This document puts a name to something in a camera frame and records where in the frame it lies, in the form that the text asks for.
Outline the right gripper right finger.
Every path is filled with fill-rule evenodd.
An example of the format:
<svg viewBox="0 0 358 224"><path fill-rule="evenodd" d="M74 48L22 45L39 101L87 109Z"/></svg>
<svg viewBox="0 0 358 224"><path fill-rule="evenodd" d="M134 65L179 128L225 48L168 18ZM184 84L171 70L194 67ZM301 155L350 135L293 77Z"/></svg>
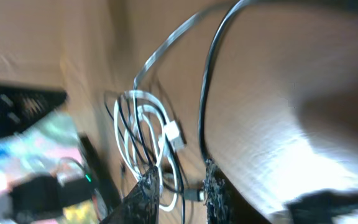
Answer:
<svg viewBox="0 0 358 224"><path fill-rule="evenodd" d="M269 224L235 188L232 182L211 159L206 161L207 222L210 224Z"/></svg>

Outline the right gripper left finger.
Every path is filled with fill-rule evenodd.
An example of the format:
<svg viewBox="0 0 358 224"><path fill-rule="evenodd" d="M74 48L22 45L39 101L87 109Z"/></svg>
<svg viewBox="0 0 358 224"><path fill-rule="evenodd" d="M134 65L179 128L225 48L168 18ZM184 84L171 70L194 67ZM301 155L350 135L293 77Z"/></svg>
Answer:
<svg viewBox="0 0 358 224"><path fill-rule="evenodd" d="M158 224L159 205L160 178L153 166L100 224Z"/></svg>

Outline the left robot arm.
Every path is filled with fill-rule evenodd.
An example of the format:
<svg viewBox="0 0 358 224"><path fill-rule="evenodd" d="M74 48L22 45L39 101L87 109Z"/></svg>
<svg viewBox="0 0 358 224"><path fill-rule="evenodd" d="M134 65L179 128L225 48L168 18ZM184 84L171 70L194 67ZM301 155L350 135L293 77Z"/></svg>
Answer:
<svg viewBox="0 0 358 224"><path fill-rule="evenodd" d="M102 223L121 204L109 169L71 119L65 90L0 84L0 223L57 221L91 204Z"/></svg>

